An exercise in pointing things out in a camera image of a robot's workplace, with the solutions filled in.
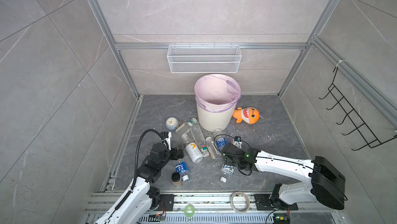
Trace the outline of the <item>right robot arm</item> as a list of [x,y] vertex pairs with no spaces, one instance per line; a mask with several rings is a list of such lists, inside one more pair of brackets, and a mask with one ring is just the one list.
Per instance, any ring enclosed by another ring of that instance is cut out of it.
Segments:
[[277,184],[270,195],[273,208],[284,208],[295,203],[317,201],[334,209],[343,210],[345,195],[345,176],[326,158],[293,159],[274,155],[248,146],[243,149],[241,137],[221,134],[215,137],[214,146],[223,156],[228,166],[233,166],[241,174],[249,176],[252,172],[271,172],[298,182]]

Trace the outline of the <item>green label water bottle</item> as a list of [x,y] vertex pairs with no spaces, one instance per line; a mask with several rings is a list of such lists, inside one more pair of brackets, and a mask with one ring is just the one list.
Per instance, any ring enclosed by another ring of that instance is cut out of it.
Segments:
[[231,166],[231,165],[223,165],[221,168],[221,177],[220,177],[220,181],[223,183],[226,183],[227,180],[233,175],[235,170],[235,166]]

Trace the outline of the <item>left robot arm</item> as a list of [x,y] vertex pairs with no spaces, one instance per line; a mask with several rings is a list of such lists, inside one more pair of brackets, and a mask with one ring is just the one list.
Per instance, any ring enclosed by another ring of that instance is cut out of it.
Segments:
[[[150,153],[139,164],[139,152],[146,134],[154,133],[159,142],[154,143]],[[92,224],[136,224],[147,211],[159,211],[154,218],[164,220],[167,210],[161,200],[160,190],[153,184],[160,178],[161,170],[172,160],[171,132],[147,129],[140,136],[136,151],[133,180],[115,203]]]

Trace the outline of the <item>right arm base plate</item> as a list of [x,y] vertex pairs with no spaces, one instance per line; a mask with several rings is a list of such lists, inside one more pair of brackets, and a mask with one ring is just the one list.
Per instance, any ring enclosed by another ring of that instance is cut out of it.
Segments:
[[270,210],[298,210],[296,203],[287,204],[281,201],[278,197],[274,197],[271,194],[254,194],[254,202],[258,211],[270,211]]

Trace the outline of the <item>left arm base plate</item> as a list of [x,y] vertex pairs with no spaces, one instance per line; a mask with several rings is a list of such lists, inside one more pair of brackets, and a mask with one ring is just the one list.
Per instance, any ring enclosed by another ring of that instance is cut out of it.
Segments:
[[156,196],[152,199],[152,205],[150,207],[150,211],[172,211],[174,207],[174,199],[175,195],[173,194],[165,194],[165,195],[159,195]]

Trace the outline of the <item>white bottle yellow label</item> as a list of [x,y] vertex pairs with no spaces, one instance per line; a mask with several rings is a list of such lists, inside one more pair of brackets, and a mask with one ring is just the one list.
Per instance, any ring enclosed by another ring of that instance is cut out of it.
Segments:
[[195,142],[187,144],[185,150],[194,164],[198,164],[202,161],[203,154]]

